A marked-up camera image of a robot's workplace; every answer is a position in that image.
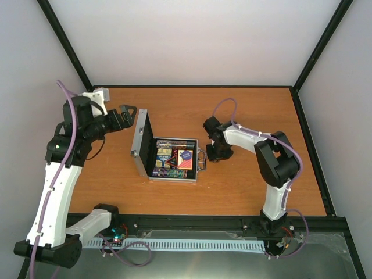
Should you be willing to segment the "red playing card box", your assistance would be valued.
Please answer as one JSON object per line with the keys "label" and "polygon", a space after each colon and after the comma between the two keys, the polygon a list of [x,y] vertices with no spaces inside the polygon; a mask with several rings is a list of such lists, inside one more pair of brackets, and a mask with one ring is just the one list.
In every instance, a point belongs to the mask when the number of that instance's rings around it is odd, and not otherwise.
{"label": "red playing card box", "polygon": [[191,160],[188,160],[188,161],[181,161],[181,158],[179,157],[179,151],[178,150],[178,156],[177,156],[177,159],[178,159],[178,168],[179,169],[183,169],[183,170],[192,170],[193,168],[193,151],[192,150],[189,150],[189,151],[192,151],[192,159]]}

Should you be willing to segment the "red triangular dealer marker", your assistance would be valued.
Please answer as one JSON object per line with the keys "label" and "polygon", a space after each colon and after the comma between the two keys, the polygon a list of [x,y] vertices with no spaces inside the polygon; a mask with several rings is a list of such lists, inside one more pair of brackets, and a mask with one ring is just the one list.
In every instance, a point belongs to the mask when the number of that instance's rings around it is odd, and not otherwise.
{"label": "red triangular dealer marker", "polygon": [[170,169],[177,169],[178,168],[178,159],[177,155],[170,157],[168,160],[165,161],[164,166]]}

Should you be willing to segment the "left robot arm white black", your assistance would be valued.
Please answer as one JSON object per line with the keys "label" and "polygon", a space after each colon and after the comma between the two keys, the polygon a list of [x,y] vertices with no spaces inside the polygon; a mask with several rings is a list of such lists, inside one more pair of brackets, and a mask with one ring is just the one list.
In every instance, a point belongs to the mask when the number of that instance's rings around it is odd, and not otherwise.
{"label": "left robot arm white black", "polygon": [[29,258],[30,264],[43,262],[59,267],[73,267],[82,247],[101,231],[114,234],[120,230],[119,209],[98,204],[92,212],[67,227],[72,194],[92,149],[92,143],[106,134],[133,125],[135,106],[121,105],[106,110],[98,93],[69,98],[63,105],[63,122],[55,129],[45,155],[45,182],[40,205],[30,232],[15,244],[15,255]]}

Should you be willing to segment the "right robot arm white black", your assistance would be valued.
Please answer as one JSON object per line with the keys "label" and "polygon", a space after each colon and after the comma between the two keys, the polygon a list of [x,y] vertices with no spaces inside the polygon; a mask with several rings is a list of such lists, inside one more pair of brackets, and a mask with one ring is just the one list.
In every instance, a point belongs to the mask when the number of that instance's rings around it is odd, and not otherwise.
{"label": "right robot arm white black", "polygon": [[206,145],[209,161],[229,159],[234,154],[233,146],[256,155],[261,176],[267,184],[260,226],[264,234],[274,235],[286,221],[291,184],[303,170],[303,162],[287,136],[281,131],[273,134],[249,131],[230,121],[222,124],[214,116],[208,118],[203,127],[211,139]]}

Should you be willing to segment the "lower poker chip row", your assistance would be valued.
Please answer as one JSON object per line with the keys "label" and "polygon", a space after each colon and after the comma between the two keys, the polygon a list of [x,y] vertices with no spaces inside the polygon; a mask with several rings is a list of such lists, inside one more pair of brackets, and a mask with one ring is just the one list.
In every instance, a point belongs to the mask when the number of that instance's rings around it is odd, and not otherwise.
{"label": "lower poker chip row", "polygon": [[183,169],[154,168],[152,171],[152,176],[181,179],[187,177],[187,172],[187,170]]}

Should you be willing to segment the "aluminium poker case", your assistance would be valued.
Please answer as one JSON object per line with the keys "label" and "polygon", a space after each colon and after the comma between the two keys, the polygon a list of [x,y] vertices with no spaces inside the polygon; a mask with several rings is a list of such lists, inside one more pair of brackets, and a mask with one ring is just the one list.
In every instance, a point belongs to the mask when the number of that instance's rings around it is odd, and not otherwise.
{"label": "aluminium poker case", "polygon": [[146,109],[138,112],[131,156],[139,175],[152,181],[194,183],[206,170],[206,151],[198,140],[154,136]]}

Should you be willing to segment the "blue gold playing card box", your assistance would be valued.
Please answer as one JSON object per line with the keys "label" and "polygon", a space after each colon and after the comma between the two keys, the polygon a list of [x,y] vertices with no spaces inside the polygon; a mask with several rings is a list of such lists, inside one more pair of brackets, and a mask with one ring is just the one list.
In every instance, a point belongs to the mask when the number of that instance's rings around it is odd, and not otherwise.
{"label": "blue gold playing card box", "polygon": [[169,149],[169,148],[159,148],[157,150],[157,154],[156,154],[155,167],[166,168],[164,166],[164,163],[170,157],[172,157],[172,149]]}

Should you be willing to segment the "right black frame post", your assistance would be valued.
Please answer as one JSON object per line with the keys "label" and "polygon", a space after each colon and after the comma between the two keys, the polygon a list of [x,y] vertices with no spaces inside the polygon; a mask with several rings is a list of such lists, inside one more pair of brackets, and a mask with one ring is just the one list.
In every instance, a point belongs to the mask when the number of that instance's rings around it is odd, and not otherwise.
{"label": "right black frame post", "polygon": [[313,70],[318,59],[325,50],[326,46],[328,45],[329,41],[331,40],[332,36],[334,35],[352,3],[353,0],[341,0],[339,2],[335,12],[331,16],[330,21],[324,29],[320,39],[318,40],[314,50],[309,56],[304,68],[302,69],[299,77],[297,78],[293,86],[296,93],[298,93],[304,85],[305,81],[307,80],[308,76],[310,75],[311,71]]}

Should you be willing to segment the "left black frame post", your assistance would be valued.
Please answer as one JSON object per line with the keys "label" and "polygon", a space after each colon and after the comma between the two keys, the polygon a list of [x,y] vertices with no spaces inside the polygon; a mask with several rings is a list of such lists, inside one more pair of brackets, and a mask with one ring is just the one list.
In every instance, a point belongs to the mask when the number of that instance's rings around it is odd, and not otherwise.
{"label": "left black frame post", "polygon": [[56,37],[59,40],[62,48],[64,49],[67,57],[69,58],[72,66],[74,67],[78,77],[80,78],[84,88],[90,92],[93,90],[93,85],[90,82],[68,36],[66,35],[52,5],[47,0],[37,0],[39,7],[41,8],[44,16],[46,17],[49,25],[53,29]]}

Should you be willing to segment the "poker chip row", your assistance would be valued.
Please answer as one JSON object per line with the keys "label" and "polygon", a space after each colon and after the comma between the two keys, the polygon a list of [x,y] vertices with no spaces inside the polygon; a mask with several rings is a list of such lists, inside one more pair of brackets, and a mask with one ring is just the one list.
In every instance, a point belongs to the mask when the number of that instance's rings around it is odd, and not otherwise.
{"label": "poker chip row", "polygon": [[152,176],[181,179],[187,177],[187,172],[187,170],[183,169],[154,168],[152,171]]}
{"label": "poker chip row", "polygon": [[194,141],[179,141],[179,140],[167,140],[167,139],[158,139],[156,141],[157,148],[192,149],[194,146],[195,146]]}

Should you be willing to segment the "green led circuit board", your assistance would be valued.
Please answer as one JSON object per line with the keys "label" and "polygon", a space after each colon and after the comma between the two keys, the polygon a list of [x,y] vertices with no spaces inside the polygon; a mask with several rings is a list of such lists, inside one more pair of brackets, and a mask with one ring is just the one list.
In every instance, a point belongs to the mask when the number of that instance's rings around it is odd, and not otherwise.
{"label": "green led circuit board", "polygon": [[118,227],[112,228],[113,242],[122,242],[128,237],[128,228],[125,224],[119,225]]}

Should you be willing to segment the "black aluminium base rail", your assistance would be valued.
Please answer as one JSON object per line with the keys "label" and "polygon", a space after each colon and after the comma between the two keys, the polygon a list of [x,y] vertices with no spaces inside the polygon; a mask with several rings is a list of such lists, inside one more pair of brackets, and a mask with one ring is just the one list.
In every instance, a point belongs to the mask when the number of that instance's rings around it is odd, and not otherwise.
{"label": "black aluminium base rail", "polygon": [[343,233],[350,235],[344,217],[301,217],[289,216],[284,224],[270,232],[264,230],[259,216],[182,216],[121,214],[120,224],[126,225],[130,235],[139,236],[152,230],[181,231],[224,231],[243,237],[274,239],[285,234],[283,228],[294,227],[296,233],[305,233],[308,226],[311,233]]}

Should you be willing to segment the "black table edge frame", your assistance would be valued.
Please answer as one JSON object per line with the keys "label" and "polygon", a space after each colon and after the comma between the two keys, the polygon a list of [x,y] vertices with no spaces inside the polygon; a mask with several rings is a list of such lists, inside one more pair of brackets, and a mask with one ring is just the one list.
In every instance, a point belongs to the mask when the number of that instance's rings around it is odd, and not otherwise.
{"label": "black table edge frame", "polygon": [[[110,94],[111,108],[126,103],[147,109],[156,136],[196,138],[206,145],[203,122],[211,115],[226,121],[233,111],[238,122],[254,130],[284,131],[305,165],[292,186],[289,208],[307,216],[329,214],[319,160],[291,87],[118,85]],[[257,215],[262,208],[266,185],[250,152],[235,148],[231,159],[208,163],[194,183],[151,182],[140,177],[130,155],[133,135],[128,129],[107,136],[102,153],[90,163],[91,201],[135,214]]]}

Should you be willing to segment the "blue round dealer button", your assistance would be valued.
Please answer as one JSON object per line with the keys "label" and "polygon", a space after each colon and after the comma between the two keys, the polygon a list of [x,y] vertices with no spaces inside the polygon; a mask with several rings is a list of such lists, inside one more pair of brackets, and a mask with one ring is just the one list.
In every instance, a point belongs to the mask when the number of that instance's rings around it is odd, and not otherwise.
{"label": "blue round dealer button", "polygon": [[181,161],[183,162],[191,160],[192,159],[192,151],[189,150],[180,150],[179,151],[179,157],[181,158]]}

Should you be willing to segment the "upper poker chip row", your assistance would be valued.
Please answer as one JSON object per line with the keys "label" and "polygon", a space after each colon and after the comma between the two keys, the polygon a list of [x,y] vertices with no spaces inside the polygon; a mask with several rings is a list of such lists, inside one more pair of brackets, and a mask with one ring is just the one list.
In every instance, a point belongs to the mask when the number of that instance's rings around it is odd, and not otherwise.
{"label": "upper poker chip row", "polygon": [[194,141],[179,141],[179,140],[167,140],[167,139],[158,139],[156,141],[157,148],[192,149],[194,146],[195,146]]}

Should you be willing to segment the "black frame post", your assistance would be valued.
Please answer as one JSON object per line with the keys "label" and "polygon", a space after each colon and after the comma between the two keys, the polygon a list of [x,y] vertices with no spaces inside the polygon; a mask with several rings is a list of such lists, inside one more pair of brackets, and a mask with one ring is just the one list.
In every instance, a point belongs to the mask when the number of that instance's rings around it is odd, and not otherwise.
{"label": "black frame post", "polygon": [[56,37],[59,40],[62,48],[64,49],[67,57],[69,58],[72,66],[74,67],[78,77],[80,78],[84,88],[90,92],[93,90],[93,85],[90,82],[68,36],[66,35],[52,5],[47,0],[37,0],[39,7],[41,8],[44,16],[46,17],[49,25],[53,29]]}
{"label": "black frame post", "polygon": [[328,45],[329,41],[331,40],[332,36],[334,35],[352,3],[353,0],[341,0],[339,2],[335,12],[331,16],[330,21],[324,29],[320,39],[318,40],[314,50],[309,56],[304,68],[302,69],[299,77],[297,78],[293,86],[296,93],[298,93],[304,85],[305,81],[307,80],[308,76],[310,75],[311,71],[313,70],[318,59],[325,50],[326,46]]}

